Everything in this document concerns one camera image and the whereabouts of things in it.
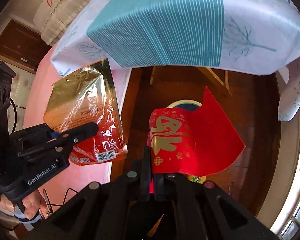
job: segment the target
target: pink table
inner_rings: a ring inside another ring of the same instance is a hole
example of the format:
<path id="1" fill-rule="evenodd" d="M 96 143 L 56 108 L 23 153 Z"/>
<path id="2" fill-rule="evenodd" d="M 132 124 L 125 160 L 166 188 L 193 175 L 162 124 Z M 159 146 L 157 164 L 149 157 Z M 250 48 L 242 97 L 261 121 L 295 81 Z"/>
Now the pink table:
<path id="1" fill-rule="evenodd" d="M 47 53 L 40 62 L 29 94 L 26 106 L 24 128 L 44 123 L 43 115 L 52 92 L 52 84 L 60 79 L 59 74 L 52 66 L 50 57 L 55 46 Z M 118 98 L 119 109 L 122 109 L 124 95 L 130 78 L 131 69 L 113 72 L 114 83 Z M 40 188 L 45 188 L 52 204 L 62 204 L 66 190 L 71 187 L 80 191 L 91 181 L 107 183 L 110 180 L 111 163 L 77 166 L 70 163 L 70 166 L 48 181 Z"/>

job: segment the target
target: human hand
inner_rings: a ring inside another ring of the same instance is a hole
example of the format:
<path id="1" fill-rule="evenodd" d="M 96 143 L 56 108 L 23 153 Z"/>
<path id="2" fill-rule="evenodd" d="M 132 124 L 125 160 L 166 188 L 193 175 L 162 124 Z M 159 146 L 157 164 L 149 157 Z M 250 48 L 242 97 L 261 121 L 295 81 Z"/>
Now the human hand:
<path id="1" fill-rule="evenodd" d="M 28 219 L 32 219 L 38 210 L 42 217 L 44 217 L 43 214 L 48 212 L 47 204 L 39 190 L 36 190 L 30 195 L 26 196 L 22 200 L 22 203 L 25 206 L 25 216 Z M 15 204 L 8 200 L 5 195 L 1 195 L 0 207 L 11 212 L 15 210 Z"/>

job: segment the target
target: wooden door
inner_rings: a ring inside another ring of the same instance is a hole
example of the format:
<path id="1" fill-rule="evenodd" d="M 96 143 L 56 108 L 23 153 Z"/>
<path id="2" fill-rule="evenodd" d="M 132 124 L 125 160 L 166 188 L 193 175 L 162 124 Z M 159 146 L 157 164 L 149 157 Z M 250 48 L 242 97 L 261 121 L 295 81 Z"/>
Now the wooden door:
<path id="1" fill-rule="evenodd" d="M 11 20 L 0 35 L 0 55 L 36 70 L 51 49 L 40 35 Z"/>

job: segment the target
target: red envelope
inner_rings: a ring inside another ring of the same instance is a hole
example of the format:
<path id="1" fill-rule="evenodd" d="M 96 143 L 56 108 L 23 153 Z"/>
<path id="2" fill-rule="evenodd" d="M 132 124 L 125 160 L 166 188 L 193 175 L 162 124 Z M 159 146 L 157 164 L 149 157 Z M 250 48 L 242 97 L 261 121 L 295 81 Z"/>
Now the red envelope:
<path id="1" fill-rule="evenodd" d="M 156 109 L 149 126 L 153 173 L 210 175 L 226 169 L 245 148 L 207 87 L 201 107 Z"/>

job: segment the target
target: fingernail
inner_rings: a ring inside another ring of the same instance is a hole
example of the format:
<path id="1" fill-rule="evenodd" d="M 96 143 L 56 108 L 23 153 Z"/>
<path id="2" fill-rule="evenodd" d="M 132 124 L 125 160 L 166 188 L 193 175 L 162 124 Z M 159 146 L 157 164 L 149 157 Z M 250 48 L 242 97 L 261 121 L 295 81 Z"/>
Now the fingernail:
<path id="1" fill-rule="evenodd" d="M 24 204 L 25 204 L 26 208 L 31 208 L 32 207 L 32 203 L 30 201 L 26 201 Z"/>
<path id="2" fill-rule="evenodd" d="M 6 202 L 6 207 L 9 211 L 14 211 L 14 206 L 13 206 L 12 202 L 10 202 L 10 201 Z"/>
<path id="3" fill-rule="evenodd" d="M 35 214 L 29 212 L 29 213 L 26 213 L 25 215 L 26 215 L 26 217 L 30 220 L 30 219 L 32 219 L 32 218 L 34 217 Z"/>

